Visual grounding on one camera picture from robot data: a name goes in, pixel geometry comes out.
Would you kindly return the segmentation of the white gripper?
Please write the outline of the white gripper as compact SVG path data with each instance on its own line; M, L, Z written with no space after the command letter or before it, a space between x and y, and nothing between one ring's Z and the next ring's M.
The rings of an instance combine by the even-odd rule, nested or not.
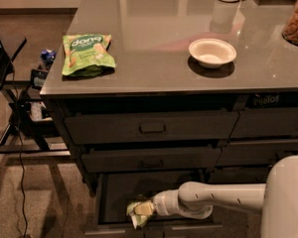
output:
M178 191L176 189L157 193L152 197L152 202L141 202L134 208L134 212L137 215L144 216L150 216L154 211L161 216L180 214Z

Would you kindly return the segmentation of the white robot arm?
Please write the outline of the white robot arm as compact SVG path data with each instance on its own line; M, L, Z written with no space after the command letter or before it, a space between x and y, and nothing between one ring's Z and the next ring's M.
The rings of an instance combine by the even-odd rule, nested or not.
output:
M284 158L265 183L206 184L188 181L127 208L135 227L153 214L205 219L214 206L261 214L261 238L298 238L298 156Z

